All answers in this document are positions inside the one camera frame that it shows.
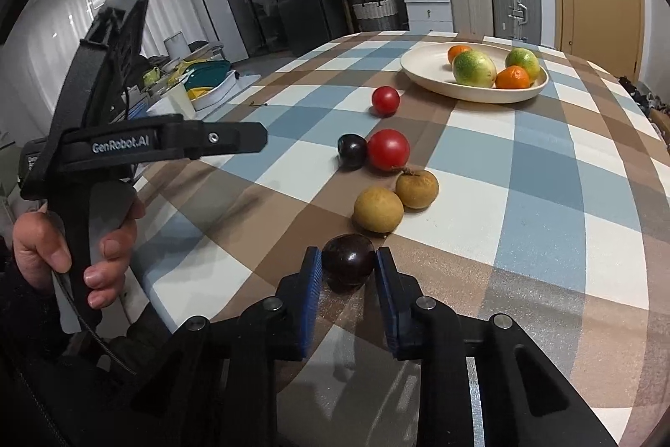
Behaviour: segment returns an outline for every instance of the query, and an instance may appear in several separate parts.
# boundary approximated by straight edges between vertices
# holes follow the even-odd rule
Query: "table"
[[[238,315],[299,269],[306,246],[352,230],[359,191],[393,187],[365,168],[338,172],[338,137],[400,130],[440,195],[375,244],[458,313],[513,316],[620,445],[637,447],[670,401],[664,143],[611,75],[548,48],[532,47],[545,90],[515,105],[438,96],[400,71],[408,49],[445,43],[446,54],[454,40],[511,47],[353,34],[212,113],[264,123],[268,145],[146,170],[133,272],[172,330],[195,314]],[[387,119],[369,112],[380,85],[403,94]],[[412,445],[419,371],[384,349],[373,283],[348,297],[324,289],[309,360],[279,368],[279,431],[301,447]]]

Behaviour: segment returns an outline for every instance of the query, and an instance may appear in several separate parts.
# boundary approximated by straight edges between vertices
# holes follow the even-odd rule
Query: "orange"
[[[468,50],[472,50],[469,46],[465,46],[463,44],[458,44],[457,46],[452,46],[449,48],[449,52],[447,53],[447,58],[449,58],[449,63],[454,62],[454,58],[458,54],[462,54],[463,52],[467,52]]]
[[[510,65],[496,77],[496,88],[499,90],[525,90],[530,86],[531,78],[526,70],[518,65]]]

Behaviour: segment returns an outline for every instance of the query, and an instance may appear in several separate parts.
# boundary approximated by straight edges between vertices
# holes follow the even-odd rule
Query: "finger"
[[[84,271],[86,286],[93,289],[109,288],[123,279],[130,263],[130,255],[125,258],[108,260],[87,267]]]
[[[133,201],[133,204],[130,206],[128,216],[134,218],[135,220],[139,220],[140,218],[144,217],[146,213],[147,208],[144,206],[144,203],[142,203],[142,201],[140,201],[139,198],[135,196],[135,201]]]
[[[118,230],[106,234],[100,239],[100,254],[106,260],[115,260],[129,256],[137,240],[137,224],[128,217]]]
[[[102,309],[111,305],[123,290],[125,278],[120,278],[115,285],[102,290],[94,290],[88,294],[88,305],[93,309]]]
[[[67,273],[72,265],[65,237],[44,213],[21,215],[14,225],[13,241],[16,249],[36,253],[58,273]]]

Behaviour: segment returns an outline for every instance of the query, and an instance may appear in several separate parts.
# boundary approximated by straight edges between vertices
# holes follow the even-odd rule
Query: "cable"
[[[65,283],[63,282],[63,273],[56,273],[56,281],[58,282],[58,286],[60,286],[60,289],[63,291],[63,294],[65,295],[65,298],[68,300],[68,303],[72,307],[72,310],[75,312],[77,315],[77,318],[79,319],[79,323],[86,329],[88,333],[90,333],[91,337],[95,340],[98,345],[100,345],[100,348],[103,349],[103,352],[109,356],[109,359],[112,360],[115,364],[120,366],[123,370],[126,370],[128,373],[131,375],[137,375],[137,372],[132,369],[131,367],[128,366],[122,359],[120,359],[114,351],[112,351],[107,343],[103,341],[103,339],[96,333],[96,331],[91,328],[88,325],[88,322],[83,319],[83,317],[79,314],[79,311],[77,310],[77,307],[75,306],[75,302],[72,299],[72,296],[70,295],[70,292],[65,288]]]
[[[128,87],[127,86],[123,86],[123,91],[125,92],[125,96],[126,96],[126,115],[125,115],[125,119],[127,120],[128,119],[128,113],[130,111],[130,94],[128,93]]]

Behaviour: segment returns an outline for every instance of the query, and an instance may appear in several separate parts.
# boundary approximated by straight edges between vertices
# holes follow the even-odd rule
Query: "green citrus fruit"
[[[491,58],[477,50],[458,54],[451,64],[456,82],[477,88],[491,88],[498,71]]]
[[[540,63],[537,61],[535,54],[528,49],[512,48],[505,59],[505,67],[511,67],[512,65],[523,67],[528,73],[531,83],[535,82],[537,77],[540,76]]]

